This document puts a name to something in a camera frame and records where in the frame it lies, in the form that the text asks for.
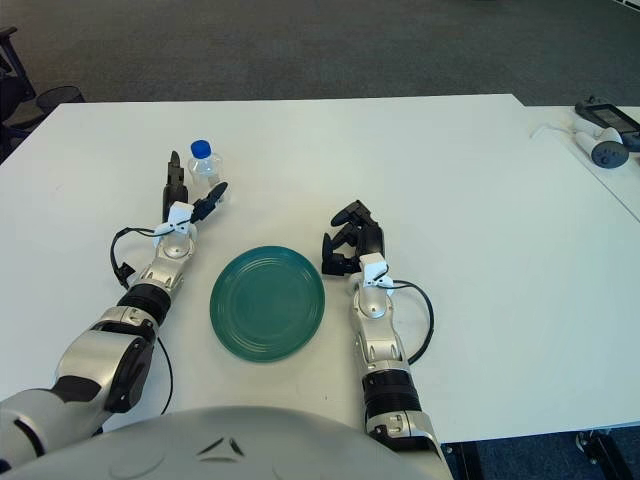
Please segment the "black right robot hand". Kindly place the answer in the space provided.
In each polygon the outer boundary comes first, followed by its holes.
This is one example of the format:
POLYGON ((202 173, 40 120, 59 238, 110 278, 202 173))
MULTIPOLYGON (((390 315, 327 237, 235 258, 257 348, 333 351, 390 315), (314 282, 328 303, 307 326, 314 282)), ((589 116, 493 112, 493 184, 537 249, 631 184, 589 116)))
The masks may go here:
POLYGON ((370 210, 360 201, 355 200, 341 209, 332 219, 332 227, 340 230, 331 237, 323 236, 322 264, 323 274, 344 276, 361 271, 359 259, 363 255, 379 253, 385 256, 384 233, 370 210), (347 244, 354 248, 354 255, 346 257, 336 250, 347 244))

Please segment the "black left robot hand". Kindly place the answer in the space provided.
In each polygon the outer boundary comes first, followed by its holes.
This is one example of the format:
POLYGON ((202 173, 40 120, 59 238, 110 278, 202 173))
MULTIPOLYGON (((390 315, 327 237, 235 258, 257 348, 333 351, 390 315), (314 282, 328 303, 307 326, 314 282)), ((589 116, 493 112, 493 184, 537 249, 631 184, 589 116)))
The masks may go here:
MULTIPOLYGON (((227 188, 227 182, 218 182, 205 197, 196 200, 193 204, 191 222, 196 223, 208 217, 217 208, 227 188)), ((167 164, 167 182, 163 189, 162 220, 168 221, 170 207, 175 202, 186 203, 187 201, 188 189, 184 184, 184 168, 181 166, 179 154, 172 151, 167 164)))

